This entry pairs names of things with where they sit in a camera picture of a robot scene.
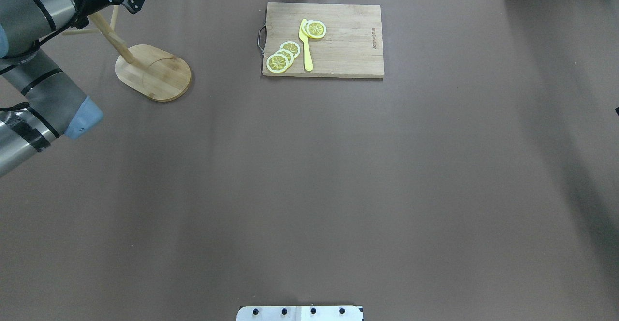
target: gray table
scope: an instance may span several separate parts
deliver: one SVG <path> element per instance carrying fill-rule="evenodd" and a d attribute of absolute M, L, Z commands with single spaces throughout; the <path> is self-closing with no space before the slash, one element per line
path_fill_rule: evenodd
<path fill-rule="evenodd" d="M 268 1 L 380 4 L 385 79 L 261 76 Z M 619 319 L 619 0 L 148 0 L 157 103 L 102 37 L 47 52 L 106 113 L 0 180 L 0 319 Z M 1 82 L 2 104 L 17 95 Z"/>

